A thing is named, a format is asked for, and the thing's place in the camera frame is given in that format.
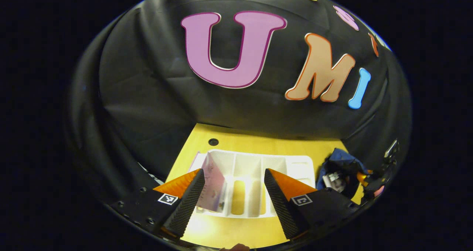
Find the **blue cloth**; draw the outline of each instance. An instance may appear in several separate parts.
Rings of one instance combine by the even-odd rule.
[[[322,177],[327,174],[327,163],[335,163],[336,165],[341,166],[341,167],[352,164],[352,163],[356,163],[358,165],[360,172],[364,174],[368,174],[368,169],[365,167],[365,165],[363,165],[363,163],[361,163],[360,160],[358,160],[357,158],[353,157],[352,155],[346,153],[345,151],[339,148],[335,148],[333,150],[333,153],[328,158],[328,161],[324,162],[321,166],[321,169],[319,171],[319,177],[316,182],[316,189],[318,190],[324,189],[326,187],[324,183],[324,179],[322,179]]]

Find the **wooden table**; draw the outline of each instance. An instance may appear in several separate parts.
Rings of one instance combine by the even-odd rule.
[[[219,144],[211,146],[208,143],[211,138],[218,139]],[[186,174],[197,152],[206,153],[211,149],[267,155],[307,155],[314,162],[317,178],[321,164],[334,148],[346,151],[340,140],[277,139],[198,123],[179,153],[166,182]],[[360,204],[362,197],[363,189],[360,185],[352,200]],[[192,214],[181,239],[203,246],[227,249],[238,243],[250,248],[260,248],[288,241],[277,217],[239,219],[198,213]]]

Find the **pink letter u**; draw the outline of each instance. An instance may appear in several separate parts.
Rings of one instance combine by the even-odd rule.
[[[218,13],[199,13],[181,21],[186,29],[187,61],[192,71],[209,83],[240,89],[255,83],[265,64],[274,30],[283,29],[284,18],[266,12],[243,11],[233,19],[243,26],[240,58],[233,69],[215,65],[210,57],[212,27],[220,22]]]

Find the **white plastic tray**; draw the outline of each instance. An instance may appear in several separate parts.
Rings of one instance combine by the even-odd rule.
[[[207,153],[198,153],[189,172],[201,168],[207,156],[211,156],[227,182],[223,198],[225,204],[221,213],[199,207],[194,209],[196,213],[230,218],[276,216],[264,183],[267,168],[277,170],[315,188],[314,165],[308,156],[261,155],[213,149]],[[243,214],[232,214],[235,181],[243,181],[245,184]]]

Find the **screw hole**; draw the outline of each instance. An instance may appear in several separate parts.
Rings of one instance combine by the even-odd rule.
[[[208,144],[211,146],[216,146],[218,145],[218,140],[216,140],[215,138],[211,138],[210,140],[208,140]]]

